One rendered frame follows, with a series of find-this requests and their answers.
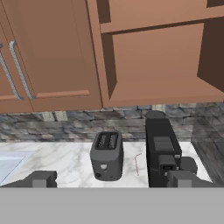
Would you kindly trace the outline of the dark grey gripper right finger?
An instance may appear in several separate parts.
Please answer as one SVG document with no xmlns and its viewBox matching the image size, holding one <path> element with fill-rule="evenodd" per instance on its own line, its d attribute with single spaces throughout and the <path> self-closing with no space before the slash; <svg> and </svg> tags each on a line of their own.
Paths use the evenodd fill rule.
<svg viewBox="0 0 224 224">
<path fill-rule="evenodd" d="M 198 178 L 190 171 L 169 171 L 167 173 L 168 187 L 216 187 L 217 185 L 209 181 Z"/>
</svg>

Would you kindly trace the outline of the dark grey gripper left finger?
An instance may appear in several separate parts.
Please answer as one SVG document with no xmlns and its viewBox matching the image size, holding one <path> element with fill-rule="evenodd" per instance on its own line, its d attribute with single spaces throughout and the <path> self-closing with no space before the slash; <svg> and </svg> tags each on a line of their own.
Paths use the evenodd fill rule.
<svg viewBox="0 0 224 224">
<path fill-rule="evenodd" d="M 56 171 L 33 171 L 26 178 L 20 179 L 3 187 L 21 187 L 21 188 L 47 188 L 57 186 Z"/>
</svg>

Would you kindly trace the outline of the brown closed cabinet door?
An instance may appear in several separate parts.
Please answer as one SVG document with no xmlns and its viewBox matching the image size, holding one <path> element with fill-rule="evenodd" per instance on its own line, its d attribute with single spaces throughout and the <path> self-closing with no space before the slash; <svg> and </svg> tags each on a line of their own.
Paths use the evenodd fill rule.
<svg viewBox="0 0 224 224">
<path fill-rule="evenodd" d="M 35 112 L 99 109 L 86 0 L 0 0 Z"/>
<path fill-rule="evenodd" d="M 24 98 L 20 101 L 15 97 L 4 74 L 4 70 L 0 65 L 0 114 L 27 113 L 33 111 L 31 102 L 26 95 L 24 86 L 18 74 L 18 70 L 16 69 L 14 60 L 11 56 L 9 43 L 12 40 L 14 40 L 14 37 L 11 27 L 6 17 L 4 7 L 0 2 L 0 42 L 3 44 L 1 53 L 19 95 Z"/>
</svg>

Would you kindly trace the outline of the brown open cabinet door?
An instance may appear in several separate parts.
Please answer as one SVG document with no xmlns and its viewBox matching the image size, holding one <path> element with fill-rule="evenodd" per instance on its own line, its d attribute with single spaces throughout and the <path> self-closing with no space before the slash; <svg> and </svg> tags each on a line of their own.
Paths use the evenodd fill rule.
<svg viewBox="0 0 224 224">
<path fill-rule="evenodd" d="M 204 23 L 198 77 L 224 93 L 224 15 Z"/>
</svg>

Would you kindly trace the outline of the white sink basin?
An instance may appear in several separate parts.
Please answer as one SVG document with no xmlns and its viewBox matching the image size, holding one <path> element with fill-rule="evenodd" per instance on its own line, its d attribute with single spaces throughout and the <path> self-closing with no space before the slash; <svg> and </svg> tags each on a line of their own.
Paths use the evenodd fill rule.
<svg viewBox="0 0 224 224">
<path fill-rule="evenodd" d="M 0 151 L 0 186 L 6 185 L 13 173 L 31 156 L 29 151 Z"/>
</svg>

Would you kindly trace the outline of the black coffee machine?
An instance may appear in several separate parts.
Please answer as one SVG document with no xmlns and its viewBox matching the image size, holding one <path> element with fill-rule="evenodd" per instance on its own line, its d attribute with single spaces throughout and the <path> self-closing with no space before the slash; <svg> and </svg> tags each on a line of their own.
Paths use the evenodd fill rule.
<svg viewBox="0 0 224 224">
<path fill-rule="evenodd" d="M 190 171 L 198 166 L 192 157 L 182 157 L 179 141 L 165 113 L 150 110 L 145 115 L 146 162 L 149 187 L 166 187 L 168 171 Z"/>
</svg>

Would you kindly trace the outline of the thin red straw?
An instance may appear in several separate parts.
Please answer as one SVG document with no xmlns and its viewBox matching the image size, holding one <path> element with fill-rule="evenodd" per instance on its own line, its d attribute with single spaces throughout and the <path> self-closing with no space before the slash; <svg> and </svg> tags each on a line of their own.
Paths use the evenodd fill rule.
<svg viewBox="0 0 224 224">
<path fill-rule="evenodd" d="M 137 162 L 137 158 L 139 156 L 141 156 L 142 153 L 138 153 L 137 155 L 135 155 L 134 160 L 135 160 L 135 166 L 136 166 L 136 175 L 139 176 L 139 169 L 138 169 L 138 162 Z"/>
</svg>

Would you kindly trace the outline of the dark grey toaster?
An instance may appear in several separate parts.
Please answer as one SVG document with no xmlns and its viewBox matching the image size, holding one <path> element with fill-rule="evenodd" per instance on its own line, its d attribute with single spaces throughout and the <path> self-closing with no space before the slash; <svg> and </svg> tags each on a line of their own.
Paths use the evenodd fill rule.
<svg viewBox="0 0 224 224">
<path fill-rule="evenodd" d="M 99 132 L 93 141 L 90 159 L 94 177 L 117 181 L 123 175 L 123 137 L 119 131 Z"/>
</svg>

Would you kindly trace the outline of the open brown wall cabinet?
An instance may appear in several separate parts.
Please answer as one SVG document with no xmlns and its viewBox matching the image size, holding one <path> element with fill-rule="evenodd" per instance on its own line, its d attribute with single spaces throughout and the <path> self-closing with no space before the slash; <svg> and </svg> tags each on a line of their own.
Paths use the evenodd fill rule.
<svg viewBox="0 0 224 224">
<path fill-rule="evenodd" d="M 87 0 L 104 106 L 224 102 L 198 77 L 204 23 L 224 0 Z"/>
</svg>

